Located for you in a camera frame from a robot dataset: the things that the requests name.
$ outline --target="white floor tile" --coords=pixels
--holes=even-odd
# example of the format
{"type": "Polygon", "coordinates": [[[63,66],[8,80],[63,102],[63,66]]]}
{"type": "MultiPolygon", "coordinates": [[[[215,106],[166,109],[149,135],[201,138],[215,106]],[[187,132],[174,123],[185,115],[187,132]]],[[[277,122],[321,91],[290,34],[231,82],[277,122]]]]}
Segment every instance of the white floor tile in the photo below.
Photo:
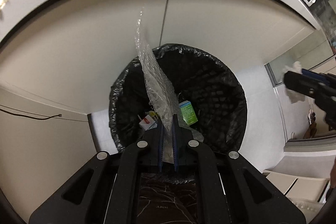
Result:
{"type": "Polygon", "coordinates": [[[234,74],[244,89],[245,97],[273,88],[265,66],[255,66],[238,72],[234,71],[234,74]]]}
{"type": "Polygon", "coordinates": [[[312,51],[298,58],[297,61],[300,61],[302,68],[310,69],[332,57],[332,55],[333,51],[328,40],[326,40],[312,51]]]}
{"type": "Polygon", "coordinates": [[[239,152],[260,172],[283,158],[285,137],[273,89],[247,98],[247,126],[239,152]]]}
{"type": "Polygon", "coordinates": [[[110,155],[118,153],[116,145],[112,139],[99,143],[100,151],[106,151],[110,155]]]}
{"type": "Polygon", "coordinates": [[[292,132],[295,133],[295,138],[302,139],[309,127],[307,115],[310,110],[310,105],[308,97],[305,97],[305,101],[303,102],[298,101],[292,104],[286,95],[286,87],[284,84],[277,86],[276,89],[282,108],[283,119],[285,120],[287,139],[289,140],[291,138],[292,132]]]}
{"type": "Polygon", "coordinates": [[[247,68],[268,63],[300,42],[295,35],[306,26],[272,0],[169,0],[161,44],[181,42],[231,69],[247,68]]]}

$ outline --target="floor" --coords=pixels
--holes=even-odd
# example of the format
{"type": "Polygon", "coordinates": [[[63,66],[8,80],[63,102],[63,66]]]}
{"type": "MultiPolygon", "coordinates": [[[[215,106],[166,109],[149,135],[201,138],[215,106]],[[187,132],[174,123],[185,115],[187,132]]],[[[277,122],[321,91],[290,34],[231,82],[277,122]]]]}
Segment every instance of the floor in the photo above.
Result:
{"type": "MultiPolygon", "coordinates": [[[[263,65],[234,72],[247,100],[248,119],[239,152],[260,172],[283,158],[285,134],[279,101],[263,65]]],[[[97,149],[117,153],[110,134],[108,109],[92,113],[97,149]]]]}

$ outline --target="clear plastic bag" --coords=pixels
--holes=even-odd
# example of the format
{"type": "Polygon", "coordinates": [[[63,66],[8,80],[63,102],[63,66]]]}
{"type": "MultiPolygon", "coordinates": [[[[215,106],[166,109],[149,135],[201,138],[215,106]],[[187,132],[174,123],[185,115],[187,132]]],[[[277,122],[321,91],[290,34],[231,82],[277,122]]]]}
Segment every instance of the clear plastic bag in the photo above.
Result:
{"type": "Polygon", "coordinates": [[[174,87],[160,68],[151,47],[144,37],[144,32],[142,31],[141,26],[142,14],[143,11],[141,11],[140,18],[138,19],[135,46],[142,66],[148,98],[155,112],[160,116],[166,129],[163,161],[173,163],[171,132],[173,114],[177,114],[178,123],[181,127],[188,128],[192,131],[195,139],[203,141],[204,137],[198,131],[190,128],[183,120],[174,87]]]}

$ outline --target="black cable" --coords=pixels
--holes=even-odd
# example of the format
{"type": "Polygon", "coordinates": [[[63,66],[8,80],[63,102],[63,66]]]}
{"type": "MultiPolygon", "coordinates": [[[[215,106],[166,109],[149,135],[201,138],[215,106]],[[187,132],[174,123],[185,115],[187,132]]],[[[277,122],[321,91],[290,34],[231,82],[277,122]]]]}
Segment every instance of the black cable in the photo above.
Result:
{"type": "Polygon", "coordinates": [[[35,117],[32,117],[32,116],[27,116],[27,115],[23,115],[23,114],[12,113],[12,112],[9,112],[9,111],[1,109],[1,108],[0,108],[0,111],[11,114],[11,115],[14,115],[14,116],[26,117],[26,118],[31,118],[31,119],[35,119],[35,120],[48,120],[48,119],[55,118],[55,117],[62,117],[62,114],[58,114],[58,115],[54,115],[54,116],[50,116],[50,117],[46,117],[46,118],[35,118],[35,117]]]}
{"type": "MultiPolygon", "coordinates": [[[[0,104],[0,107],[1,107],[1,106],[5,107],[5,108],[9,108],[9,109],[16,110],[16,111],[19,111],[19,112],[24,112],[24,113],[28,113],[28,114],[37,115],[37,116],[48,117],[47,115],[37,114],[37,113],[32,113],[32,112],[28,112],[28,111],[24,111],[24,110],[20,110],[20,109],[12,108],[12,107],[4,106],[4,105],[0,104]]],[[[62,114],[59,114],[59,118],[58,118],[58,119],[61,119],[61,120],[68,120],[68,121],[76,121],[76,122],[87,122],[87,121],[83,121],[83,120],[75,120],[75,119],[62,118],[62,114]]]]}

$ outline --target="trash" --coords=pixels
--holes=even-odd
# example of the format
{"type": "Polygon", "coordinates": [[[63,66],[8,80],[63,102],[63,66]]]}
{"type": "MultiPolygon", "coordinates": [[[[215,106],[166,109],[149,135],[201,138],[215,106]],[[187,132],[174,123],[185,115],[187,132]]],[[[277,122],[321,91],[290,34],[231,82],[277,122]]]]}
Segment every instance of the trash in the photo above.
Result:
{"type": "Polygon", "coordinates": [[[145,118],[143,118],[139,125],[144,129],[148,130],[155,124],[155,121],[152,119],[151,116],[147,115],[145,118]]]}
{"type": "MultiPolygon", "coordinates": [[[[175,94],[181,93],[191,102],[198,119],[190,126],[193,133],[198,131],[213,151],[239,150],[247,105],[243,88],[231,70],[211,54],[186,45],[162,45],[153,49],[153,54],[175,94]]],[[[141,63],[136,57],[111,87],[109,125],[119,151],[141,138],[144,131],[137,116],[151,110],[141,63]]]]}
{"type": "Polygon", "coordinates": [[[187,125],[192,125],[198,121],[190,101],[184,101],[180,103],[179,106],[182,112],[183,120],[187,123],[187,125]]]}
{"type": "Polygon", "coordinates": [[[155,111],[149,111],[149,112],[145,112],[145,114],[148,114],[149,116],[152,117],[152,119],[157,122],[159,117],[158,117],[158,114],[155,112],[155,111]]]}

